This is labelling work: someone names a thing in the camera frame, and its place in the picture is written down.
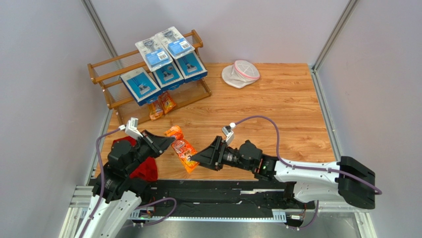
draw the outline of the barcode label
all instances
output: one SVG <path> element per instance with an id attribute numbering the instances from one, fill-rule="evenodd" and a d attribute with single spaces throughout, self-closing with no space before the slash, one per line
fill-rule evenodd
<path id="1" fill-rule="evenodd" d="M 165 54 L 165 52 L 160 52 L 160 53 L 157 54 L 157 56 L 160 60 L 167 58 L 167 55 Z"/>
<path id="2" fill-rule="evenodd" d="M 180 42 L 180 46 L 182 47 L 182 49 L 186 49 L 189 48 L 189 44 L 187 43 L 187 41 L 182 41 Z"/>

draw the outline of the mesh laundry bag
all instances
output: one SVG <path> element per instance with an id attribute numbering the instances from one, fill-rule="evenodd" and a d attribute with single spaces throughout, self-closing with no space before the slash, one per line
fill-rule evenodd
<path id="1" fill-rule="evenodd" d="M 258 69 L 246 60 L 236 60 L 221 72 L 223 80 L 235 88 L 243 88 L 260 78 Z"/>

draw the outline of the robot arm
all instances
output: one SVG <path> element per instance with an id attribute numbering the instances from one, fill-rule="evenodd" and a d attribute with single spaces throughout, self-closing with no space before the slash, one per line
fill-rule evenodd
<path id="1" fill-rule="evenodd" d="M 375 173 L 353 159 L 341 157 L 340 162 L 308 163 L 289 161 L 276 156 L 263 154 L 249 140 L 239 149 L 229 147 L 234 138 L 233 128 L 222 128 L 227 139 L 217 136 L 214 142 L 194 155 L 191 160 L 200 162 L 200 166 L 219 171 L 224 165 L 251 171 L 256 179 L 286 182 L 293 189 L 288 189 L 285 197 L 307 203 L 315 200 L 346 201 L 348 204 L 363 208 L 375 208 L 375 191 L 366 184 L 353 179 L 352 176 L 368 184 L 375 184 Z M 350 176 L 334 171 L 351 174 Z"/>
<path id="2" fill-rule="evenodd" d="M 142 202 L 143 192 L 148 183 L 140 178 L 130 178 L 130 174 L 147 158 L 159 157 L 174 141 L 172 137 L 156 136 L 137 129 L 138 119 L 131 118 L 126 126 L 121 126 L 126 134 L 136 139 L 136 145 L 129 141 L 118 141 L 108 155 L 108 163 L 102 172 L 105 186 L 98 176 L 93 188 L 93 197 L 88 207 L 91 214 L 99 201 L 99 206 L 91 218 L 85 216 L 76 238 L 113 238 L 117 235 L 129 214 Z"/>

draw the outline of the label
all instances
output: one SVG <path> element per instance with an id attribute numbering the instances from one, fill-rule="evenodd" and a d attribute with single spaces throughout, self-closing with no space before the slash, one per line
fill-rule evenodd
<path id="1" fill-rule="evenodd" d="M 180 42 L 180 46 L 181 46 L 181 47 L 182 47 L 182 49 L 184 49 L 184 50 L 190 47 L 190 45 L 188 44 L 188 42 L 187 42 L 187 41 L 182 41 L 182 42 Z"/>
<path id="2" fill-rule="evenodd" d="M 110 179 L 108 179 L 107 182 L 105 182 L 105 186 L 104 187 L 106 189 L 110 189 L 110 187 L 111 187 L 112 184 L 113 184 L 113 181 L 110 180 Z"/>
<path id="3" fill-rule="evenodd" d="M 186 41 L 186 39 L 180 39 L 178 41 L 171 42 L 168 44 L 168 49 L 172 55 L 176 56 L 180 53 L 188 51 L 192 46 Z"/>
<path id="4" fill-rule="evenodd" d="M 160 52 L 157 54 L 158 58 L 161 60 L 166 59 L 167 55 L 165 54 L 165 52 Z"/>
<path id="5" fill-rule="evenodd" d="M 168 56 L 165 53 L 164 49 L 159 49 L 152 53 L 146 54 L 145 57 L 147 58 L 147 61 L 148 63 L 150 63 L 151 66 L 168 60 Z"/>
<path id="6" fill-rule="evenodd" d="M 137 124 L 138 122 L 137 122 L 137 120 L 136 120 L 136 119 L 135 119 L 135 120 L 131 120 L 130 122 L 131 122 L 131 127 L 136 127 L 136 126 L 137 126 L 136 124 Z"/>
<path id="7" fill-rule="evenodd" d="M 128 80 L 128 79 L 131 79 L 133 77 L 136 77 L 137 75 L 141 74 L 142 72 L 145 72 L 145 70 L 134 69 L 132 71 L 129 71 L 127 73 L 122 74 L 120 77 L 122 79 Z"/>

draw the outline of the snack bag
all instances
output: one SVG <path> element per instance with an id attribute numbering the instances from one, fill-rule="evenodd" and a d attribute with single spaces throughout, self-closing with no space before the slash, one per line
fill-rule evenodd
<path id="1" fill-rule="evenodd" d="M 164 135 L 174 136 L 176 138 L 176 140 L 171 144 L 171 147 L 173 147 L 177 156 L 179 156 L 180 162 L 182 162 L 186 171 L 190 174 L 199 164 L 198 162 L 190 160 L 191 156 L 195 155 L 197 151 L 187 140 L 183 138 L 182 129 L 180 129 L 178 125 L 175 125 L 168 131 L 164 132 Z"/>
<path id="2" fill-rule="evenodd" d="M 158 98 L 162 103 L 162 107 L 164 109 L 165 114 L 167 114 L 168 112 L 170 112 L 171 109 L 176 107 L 176 103 L 170 97 L 170 94 L 168 92 L 164 92 Z"/>
<path id="3" fill-rule="evenodd" d="M 148 104 L 148 109 L 150 110 L 150 118 L 151 120 L 157 120 L 162 116 L 163 110 L 161 107 L 161 103 L 159 100 L 156 100 L 155 102 Z"/>

